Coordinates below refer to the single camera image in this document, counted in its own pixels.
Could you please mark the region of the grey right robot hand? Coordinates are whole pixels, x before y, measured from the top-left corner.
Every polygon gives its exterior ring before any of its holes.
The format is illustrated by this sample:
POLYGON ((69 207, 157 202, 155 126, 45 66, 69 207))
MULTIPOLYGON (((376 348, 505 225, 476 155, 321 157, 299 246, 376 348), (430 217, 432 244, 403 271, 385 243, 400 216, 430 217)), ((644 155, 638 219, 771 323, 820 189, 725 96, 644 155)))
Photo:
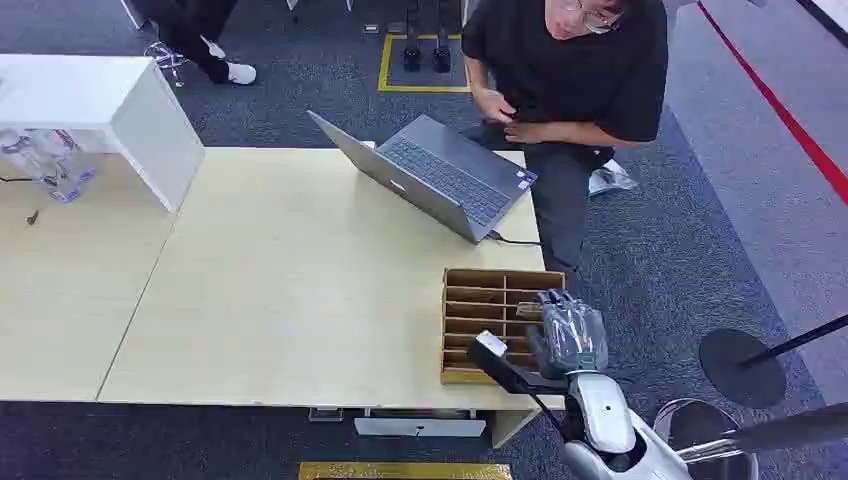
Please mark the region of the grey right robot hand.
POLYGON ((600 311, 564 289, 539 292, 537 304, 543 325, 529 326, 527 339, 544 378, 561 380, 607 368, 609 351, 600 311))

